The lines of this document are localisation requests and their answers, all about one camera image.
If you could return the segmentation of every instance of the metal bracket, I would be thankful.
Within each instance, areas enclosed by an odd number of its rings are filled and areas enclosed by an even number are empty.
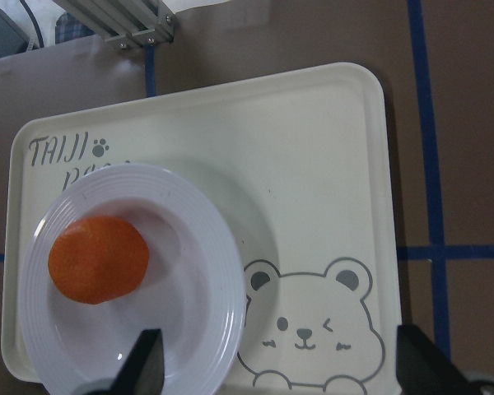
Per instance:
[[[171,42],[175,14],[161,0],[54,0],[115,49]]]

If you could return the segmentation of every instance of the table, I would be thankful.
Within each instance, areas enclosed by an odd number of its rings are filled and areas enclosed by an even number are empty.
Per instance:
[[[494,2],[234,0],[178,18],[174,42],[155,51],[159,95],[337,61],[380,79],[403,319],[461,370],[494,375]],[[16,132],[145,96],[143,51],[96,36],[0,59],[0,313]],[[44,390],[15,380],[0,355],[0,393],[13,392]]]

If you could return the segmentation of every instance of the bear nose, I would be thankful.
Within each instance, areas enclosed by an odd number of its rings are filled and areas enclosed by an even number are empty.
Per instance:
[[[310,329],[300,328],[300,329],[296,329],[296,334],[300,339],[307,340],[311,337],[313,331],[311,331]]]

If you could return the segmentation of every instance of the paw print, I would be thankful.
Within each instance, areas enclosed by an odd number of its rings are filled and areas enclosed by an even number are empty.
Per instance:
[[[95,144],[93,147],[93,150],[91,150],[91,153],[93,155],[97,156],[100,158],[105,154],[106,151],[109,150],[109,146],[106,145],[106,140],[104,138],[101,138],[100,140],[94,140],[93,143]]]

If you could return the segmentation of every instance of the bear paw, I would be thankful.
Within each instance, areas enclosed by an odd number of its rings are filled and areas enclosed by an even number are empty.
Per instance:
[[[349,377],[335,377],[325,384],[326,393],[350,393],[351,395],[367,395],[366,388],[360,381]]]
[[[253,387],[291,389],[291,382],[281,373],[267,372],[256,375],[253,380]]]

